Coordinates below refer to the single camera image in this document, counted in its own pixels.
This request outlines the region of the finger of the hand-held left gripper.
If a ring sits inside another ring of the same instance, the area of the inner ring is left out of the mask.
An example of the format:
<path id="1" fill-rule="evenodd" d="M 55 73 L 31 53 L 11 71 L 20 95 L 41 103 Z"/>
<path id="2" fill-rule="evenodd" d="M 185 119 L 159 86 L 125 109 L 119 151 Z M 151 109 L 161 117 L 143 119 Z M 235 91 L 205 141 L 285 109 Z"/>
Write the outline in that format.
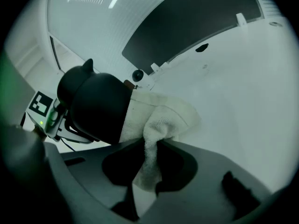
<path id="1" fill-rule="evenodd" d="M 79 131 L 75 131 L 71 128 L 68 123 L 61 122 L 59 128 L 57 130 L 57 136 L 62 139 L 66 139 L 71 142 L 82 143 L 82 144 L 90 144 L 93 143 L 95 140 Z"/>

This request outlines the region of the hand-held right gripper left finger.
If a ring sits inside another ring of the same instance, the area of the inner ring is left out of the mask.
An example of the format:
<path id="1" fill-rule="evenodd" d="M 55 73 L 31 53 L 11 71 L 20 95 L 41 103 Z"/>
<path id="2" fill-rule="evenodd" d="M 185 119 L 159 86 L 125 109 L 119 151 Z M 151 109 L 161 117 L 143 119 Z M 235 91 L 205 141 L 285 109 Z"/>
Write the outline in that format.
<path id="1" fill-rule="evenodd" d="M 44 144 L 70 221 L 137 221 L 132 181 L 144 161 L 144 140 L 59 153 Z"/>

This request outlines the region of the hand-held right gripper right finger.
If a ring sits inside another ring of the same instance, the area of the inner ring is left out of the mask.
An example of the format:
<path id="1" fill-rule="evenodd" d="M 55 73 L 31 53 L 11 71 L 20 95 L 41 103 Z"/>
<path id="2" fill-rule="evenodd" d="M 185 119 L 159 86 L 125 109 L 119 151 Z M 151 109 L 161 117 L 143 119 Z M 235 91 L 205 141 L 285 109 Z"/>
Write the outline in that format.
<path id="1" fill-rule="evenodd" d="M 235 221 L 271 196 L 229 158 L 175 141 L 157 144 L 162 181 L 144 221 Z"/>

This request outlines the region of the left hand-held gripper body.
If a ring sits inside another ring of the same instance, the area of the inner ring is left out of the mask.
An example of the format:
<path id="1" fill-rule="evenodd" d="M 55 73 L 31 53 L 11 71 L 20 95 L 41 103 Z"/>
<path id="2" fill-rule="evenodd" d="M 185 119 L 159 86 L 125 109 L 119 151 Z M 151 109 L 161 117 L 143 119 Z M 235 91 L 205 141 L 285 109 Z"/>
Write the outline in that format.
<path id="1" fill-rule="evenodd" d="M 57 132 L 67 110 L 54 93 L 37 91 L 30 101 L 26 113 L 35 126 L 49 138 L 59 138 Z"/>

